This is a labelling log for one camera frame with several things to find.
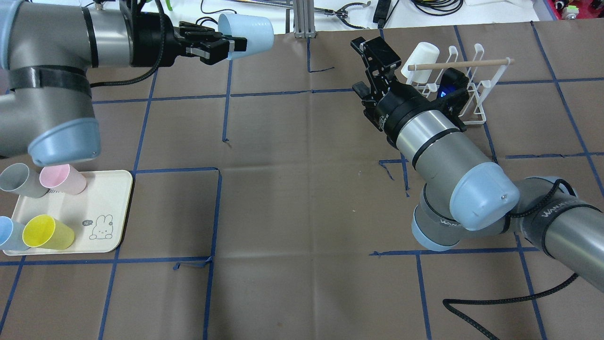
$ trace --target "red object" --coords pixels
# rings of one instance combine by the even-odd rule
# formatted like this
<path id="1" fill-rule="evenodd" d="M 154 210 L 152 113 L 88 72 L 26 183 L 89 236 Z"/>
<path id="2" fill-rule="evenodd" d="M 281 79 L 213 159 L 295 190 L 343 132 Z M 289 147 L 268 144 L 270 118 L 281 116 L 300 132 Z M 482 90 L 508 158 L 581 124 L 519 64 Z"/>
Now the red object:
<path id="1" fill-rule="evenodd" d="M 561 12 L 556 10 L 556 6 L 554 5 L 555 2 L 556 1 L 554 1 L 554 0 L 549 0 L 547 3 L 550 6 L 551 10 L 556 15 L 556 19 L 560 20 L 560 19 L 562 19 Z M 600 14 L 600 12 L 602 10 L 604 10 L 604 8 L 595 10 L 595 9 L 591 8 L 590 5 L 591 5 L 591 0 L 575 0 L 569 4 L 569 6 L 576 6 L 579 9 L 579 15 L 577 16 L 577 19 L 597 18 L 598 15 Z"/>

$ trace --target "white tray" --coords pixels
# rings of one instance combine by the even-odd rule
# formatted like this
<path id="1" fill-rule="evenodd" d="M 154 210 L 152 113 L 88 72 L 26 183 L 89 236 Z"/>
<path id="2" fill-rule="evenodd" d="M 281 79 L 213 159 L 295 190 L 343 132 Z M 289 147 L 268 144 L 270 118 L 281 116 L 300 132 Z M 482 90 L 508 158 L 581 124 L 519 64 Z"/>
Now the white tray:
<path id="1" fill-rule="evenodd" d="M 41 198 L 19 196 L 13 219 L 27 224 L 48 214 L 71 227 L 73 244 L 64 250 L 3 250 L 6 255 L 105 253 L 117 248 L 126 222 L 132 175 L 126 170 L 82 172 L 88 184 L 78 195 L 49 192 Z"/>

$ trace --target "pink cup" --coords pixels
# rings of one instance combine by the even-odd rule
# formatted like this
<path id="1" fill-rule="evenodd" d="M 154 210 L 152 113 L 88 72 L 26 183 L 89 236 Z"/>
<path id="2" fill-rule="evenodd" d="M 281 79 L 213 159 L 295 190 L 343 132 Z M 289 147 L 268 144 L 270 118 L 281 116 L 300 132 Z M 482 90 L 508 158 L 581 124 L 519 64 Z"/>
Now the pink cup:
<path id="1" fill-rule="evenodd" d="M 40 172 L 40 184 L 48 189 L 77 195 L 86 188 L 86 178 L 69 164 L 46 166 Z"/>

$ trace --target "wooden handle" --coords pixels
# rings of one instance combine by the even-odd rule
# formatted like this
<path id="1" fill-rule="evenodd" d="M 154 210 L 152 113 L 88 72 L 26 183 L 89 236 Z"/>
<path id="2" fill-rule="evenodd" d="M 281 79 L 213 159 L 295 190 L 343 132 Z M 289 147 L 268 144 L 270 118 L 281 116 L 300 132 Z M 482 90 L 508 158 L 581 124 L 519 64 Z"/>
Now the wooden handle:
<path id="1" fill-rule="evenodd" d="M 409 65 L 407 69 L 409 71 L 422 71 L 422 70 L 440 70 L 442 68 L 449 67 L 477 67 L 477 66 L 500 66 L 500 65 L 511 65 L 514 64 L 515 60 L 512 58 L 505 59 L 494 59 L 494 60 L 476 60 L 476 61 L 459 61 L 459 62 L 443 62 L 440 64 L 420 64 L 420 65 Z"/>

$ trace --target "yellow cup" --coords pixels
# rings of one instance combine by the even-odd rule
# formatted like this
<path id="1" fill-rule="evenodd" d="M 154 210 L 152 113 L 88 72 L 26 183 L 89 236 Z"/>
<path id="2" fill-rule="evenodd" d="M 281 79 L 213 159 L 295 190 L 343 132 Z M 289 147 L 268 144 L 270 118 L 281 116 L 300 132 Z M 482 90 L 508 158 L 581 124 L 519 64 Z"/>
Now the yellow cup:
<path id="1" fill-rule="evenodd" d="M 49 215 L 32 218 L 23 230 L 23 242 L 28 247 L 62 250 L 69 247 L 75 237 L 73 229 Z"/>

